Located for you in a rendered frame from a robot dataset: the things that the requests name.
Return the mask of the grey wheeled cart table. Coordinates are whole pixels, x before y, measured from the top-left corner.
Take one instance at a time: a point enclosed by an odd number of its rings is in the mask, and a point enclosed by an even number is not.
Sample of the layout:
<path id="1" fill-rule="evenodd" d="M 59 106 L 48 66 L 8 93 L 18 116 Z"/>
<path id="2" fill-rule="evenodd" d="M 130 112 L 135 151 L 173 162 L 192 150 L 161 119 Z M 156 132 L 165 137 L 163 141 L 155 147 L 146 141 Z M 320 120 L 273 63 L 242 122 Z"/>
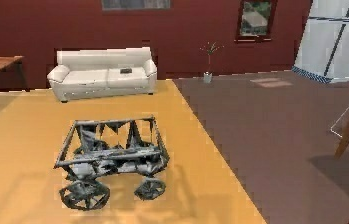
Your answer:
<path id="1" fill-rule="evenodd" d="M 149 124 L 150 139 L 144 141 L 135 119 L 76 120 L 72 124 L 56 159 L 55 168 L 67 172 L 69 185 L 59 190 L 63 204 L 75 210 L 103 208 L 110 198 L 110 188 L 98 179 L 103 176 L 135 173 L 143 177 L 134 195 L 154 200 L 166 190 L 155 175 L 167 167 L 170 156 L 154 116 L 143 119 Z M 105 129 L 118 133 L 129 126 L 125 145 L 109 145 L 102 139 Z"/>

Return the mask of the white fridge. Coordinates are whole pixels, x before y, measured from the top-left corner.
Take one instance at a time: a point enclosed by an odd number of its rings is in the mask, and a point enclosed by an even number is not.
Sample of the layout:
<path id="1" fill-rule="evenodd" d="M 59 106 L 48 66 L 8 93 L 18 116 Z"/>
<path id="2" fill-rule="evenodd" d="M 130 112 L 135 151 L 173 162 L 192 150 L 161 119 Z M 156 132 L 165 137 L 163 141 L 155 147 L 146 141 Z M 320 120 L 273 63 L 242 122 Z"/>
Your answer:
<path id="1" fill-rule="evenodd" d="M 327 40 L 330 39 L 327 37 L 330 28 L 325 24 L 327 5 L 328 0 L 313 0 L 292 71 L 321 83 L 347 82 L 349 79 L 332 81 L 323 75 L 328 61 Z M 342 47 L 348 48 L 348 51 L 342 52 L 342 60 L 349 63 L 349 36 Z"/>

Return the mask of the grey framed wall picture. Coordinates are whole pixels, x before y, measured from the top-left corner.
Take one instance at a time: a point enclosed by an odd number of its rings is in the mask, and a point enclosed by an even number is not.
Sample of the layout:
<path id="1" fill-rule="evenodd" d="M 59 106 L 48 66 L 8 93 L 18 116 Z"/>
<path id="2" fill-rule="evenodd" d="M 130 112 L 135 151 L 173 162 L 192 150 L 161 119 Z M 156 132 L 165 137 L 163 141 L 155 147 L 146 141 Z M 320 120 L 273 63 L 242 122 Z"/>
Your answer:
<path id="1" fill-rule="evenodd" d="M 169 9 L 171 0 L 101 0 L 103 10 Z"/>

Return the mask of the house plant in white pot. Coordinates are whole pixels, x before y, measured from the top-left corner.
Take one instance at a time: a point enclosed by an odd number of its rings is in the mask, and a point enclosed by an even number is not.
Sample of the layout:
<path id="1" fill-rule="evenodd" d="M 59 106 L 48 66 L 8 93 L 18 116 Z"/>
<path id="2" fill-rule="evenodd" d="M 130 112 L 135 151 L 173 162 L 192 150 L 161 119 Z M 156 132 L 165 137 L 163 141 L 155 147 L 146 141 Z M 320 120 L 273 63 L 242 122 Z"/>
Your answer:
<path id="1" fill-rule="evenodd" d="M 207 54 L 207 70 L 203 73 L 203 81 L 205 83 L 210 83 L 212 81 L 211 57 L 220 48 L 223 48 L 223 45 L 218 45 L 216 42 L 208 42 L 205 46 L 200 47 L 200 50 Z"/>

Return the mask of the dark framed house picture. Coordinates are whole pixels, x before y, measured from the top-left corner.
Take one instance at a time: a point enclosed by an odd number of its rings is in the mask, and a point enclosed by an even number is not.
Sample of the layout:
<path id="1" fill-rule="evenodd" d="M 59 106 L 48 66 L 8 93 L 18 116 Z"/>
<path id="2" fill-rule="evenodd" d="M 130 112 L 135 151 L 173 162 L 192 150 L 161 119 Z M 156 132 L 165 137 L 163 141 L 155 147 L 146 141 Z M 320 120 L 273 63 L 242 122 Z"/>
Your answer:
<path id="1" fill-rule="evenodd" d="M 240 0 L 235 43 L 268 42 L 278 0 Z"/>

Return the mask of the white sofa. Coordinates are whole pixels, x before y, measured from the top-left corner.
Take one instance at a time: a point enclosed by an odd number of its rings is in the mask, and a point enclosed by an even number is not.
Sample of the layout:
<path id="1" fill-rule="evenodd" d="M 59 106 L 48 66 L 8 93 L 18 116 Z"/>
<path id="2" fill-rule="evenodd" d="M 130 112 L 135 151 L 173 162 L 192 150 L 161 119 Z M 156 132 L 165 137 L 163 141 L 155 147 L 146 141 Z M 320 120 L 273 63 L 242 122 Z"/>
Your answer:
<path id="1" fill-rule="evenodd" d="M 120 74 L 131 68 L 132 73 Z M 129 94 L 153 94 L 157 66 L 149 47 L 105 50 L 62 50 L 47 75 L 61 102 Z"/>

